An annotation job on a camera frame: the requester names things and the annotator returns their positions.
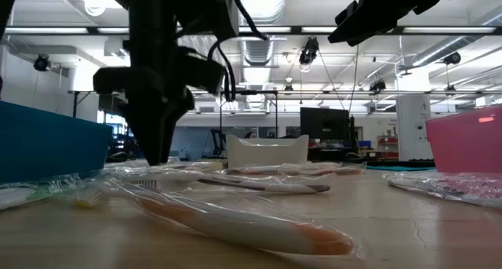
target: security camera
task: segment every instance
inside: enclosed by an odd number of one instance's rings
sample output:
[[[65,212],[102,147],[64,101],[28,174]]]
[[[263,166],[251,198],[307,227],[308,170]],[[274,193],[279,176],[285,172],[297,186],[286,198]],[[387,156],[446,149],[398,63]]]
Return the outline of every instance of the security camera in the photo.
[[[38,54],[37,60],[33,64],[33,68],[36,71],[47,72],[51,68],[51,63],[49,61],[49,56],[47,54]]]

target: computer monitor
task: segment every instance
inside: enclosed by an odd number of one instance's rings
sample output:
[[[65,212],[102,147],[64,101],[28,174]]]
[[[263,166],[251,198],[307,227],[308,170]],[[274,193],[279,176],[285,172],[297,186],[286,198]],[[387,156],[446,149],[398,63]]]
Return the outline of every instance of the computer monitor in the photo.
[[[346,110],[302,107],[300,125],[301,134],[311,139],[350,139],[350,120]]]

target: ceiling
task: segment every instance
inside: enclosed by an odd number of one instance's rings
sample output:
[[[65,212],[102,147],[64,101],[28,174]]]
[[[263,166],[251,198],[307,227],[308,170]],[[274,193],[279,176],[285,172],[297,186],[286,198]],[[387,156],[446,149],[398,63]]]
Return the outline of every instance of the ceiling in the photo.
[[[286,10],[281,24],[333,26],[334,17],[353,0],[286,0]],[[90,16],[85,10],[83,0],[16,0],[13,9],[11,26],[123,26],[128,25],[128,15],[124,9],[107,2],[107,8],[99,16]],[[480,18],[497,7],[502,0],[442,0],[434,8],[417,16],[410,13],[402,18],[399,25],[406,26],[468,26],[477,25]],[[375,78],[368,75],[380,69],[380,75],[387,83],[387,89],[395,87],[395,66],[401,56],[414,56],[425,49],[444,40],[445,36],[376,36],[364,41],[360,46],[350,47],[346,43],[329,44],[325,35],[317,36],[320,55],[315,59],[309,72],[300,73],[298,52],[304,46],[307,36],[287,35],[276,42],[275,57],[271,64],[271,74],[264,89],[282,90],[286,77],[293,78],[295,90],[368,89]],[[106,36],[13,36],[13,44],[25,46],[37,45],[71,45],[88,53],[93,58],[108,66],[122,64],[116,56],[105,56],[104,45],[109,39]],[[502,78],[498,74],[489,78],[481,78],[475,82],[463,82],[476,75],[502,65],[501,36],[485,37],[459,50],[462,62],[449,67],[448,74],[444,64],[427,66],[432,89],[444,89],[449,82],[458,82],[457,89],[477,90],[501,89]],[[234,67],[242,67],[241,42],[229,41],[223,44],[224,52],[229,56]],[[242,80],[242,70],[236,70],[237,78]],[[439,100],[444,96],[433,96]],[[464,103],[472,101],[473,95],[457,98]]]

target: white pillar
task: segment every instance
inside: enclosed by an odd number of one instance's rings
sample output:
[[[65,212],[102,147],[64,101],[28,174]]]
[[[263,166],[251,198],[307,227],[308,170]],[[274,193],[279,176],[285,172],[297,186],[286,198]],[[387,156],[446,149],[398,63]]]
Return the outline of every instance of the white pillar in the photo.
[[[411,75],[396,78],[397,90],[430,90],[428,71],[417,68]],[[404,95],[396,98],[398,115],[399,160],[432,159],[431,145],[427,141],[425,122],[431,118],[429,95]]]

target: desk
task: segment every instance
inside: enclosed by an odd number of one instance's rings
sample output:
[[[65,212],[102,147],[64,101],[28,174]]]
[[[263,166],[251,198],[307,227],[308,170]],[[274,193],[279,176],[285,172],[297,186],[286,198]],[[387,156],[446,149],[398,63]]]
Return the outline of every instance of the desk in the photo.
[[[121,199],[76,210],[43,202],[0,213],[2,269],[501,268],[502,212],[388,187],[380,172],[333,178],[327,195],[273,199],[362,244],[353,256],[284,256],[172,230]]]

